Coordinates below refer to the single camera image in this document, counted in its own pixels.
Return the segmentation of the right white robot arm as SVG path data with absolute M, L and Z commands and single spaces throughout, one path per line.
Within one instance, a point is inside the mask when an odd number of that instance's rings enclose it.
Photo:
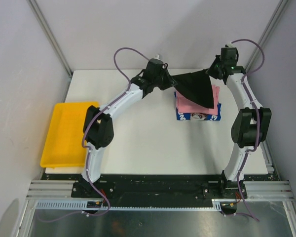
M 223 59 L 221 55 L 216 55 L 207 74 L 224 82 L 238 108 L 237 117 L 231 128 L 234 146 L 230 160 L 222 173 L 226 181 L 218 185 L 219 195 L 229 198 L 236 190 L 232 182 L 240 182 L 244 178 L 242 171 L 249 155 L 266 139 L 272 113 L 256 99 L 248 84 L 245 70 L 237 66 L 235 58 Z

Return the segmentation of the pink t-shirt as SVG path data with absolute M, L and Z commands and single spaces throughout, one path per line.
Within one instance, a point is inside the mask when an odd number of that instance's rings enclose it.
M 220 87 L 212 85 L 214 108 L 205 108 L 200 106 L 182 96 L 178 91 L 175 91 L 176 96 L 176 108 L 179 113 L 202 113 L 207 115 L 218 115 L 218 103 L 219 103 L 219 93 Z

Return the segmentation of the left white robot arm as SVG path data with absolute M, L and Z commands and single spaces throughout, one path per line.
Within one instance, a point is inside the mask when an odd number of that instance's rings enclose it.
M 96 181 L 101 176 L 105 149 L 114 137 L 114 120 L 134 103 L 153 92 L 154 88 L 166 90 L 175 85 L 177 82 L 167 69 L 161 69 L 157 73 L 144 69 L 132 79 L 128 79 L 125 90 L 111 101 L 100 107 L 90 106 L 87 109 L 82 139 L 82 146 L 87 149 L 82 172 L 82 177 L 86 180 L 81 189 L 84 194 L 90 198 L 98 194 L 99 185 Z

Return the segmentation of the black printed t-shirt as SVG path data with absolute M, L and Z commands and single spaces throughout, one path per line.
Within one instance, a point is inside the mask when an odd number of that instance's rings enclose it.
M 175 89 L 186 99 L 202 107 L 213 109 L 213 89 L 207 70 L 173 76 Z

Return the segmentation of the blue printed t-shirt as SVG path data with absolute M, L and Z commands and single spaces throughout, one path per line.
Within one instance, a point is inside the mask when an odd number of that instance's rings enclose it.
M 221 103 L 219 103 L 219 91 L 216 92 L 216 97 L 214 98 L 214 101 L 217 102 L 217 106 L 214 109 L 207 109 L 197 105 L 200 108 L 200 113 L 183 113 L 183 111 L 186 110 L 183 109 L 183 107 L 189 107 L 190 105 L 188 105 L 188 102 L 185 102 L 186 99 L 181 95 L 178 98 L 178 94 L 179 93 L 174 92 L 177 120 L 221 120 Z

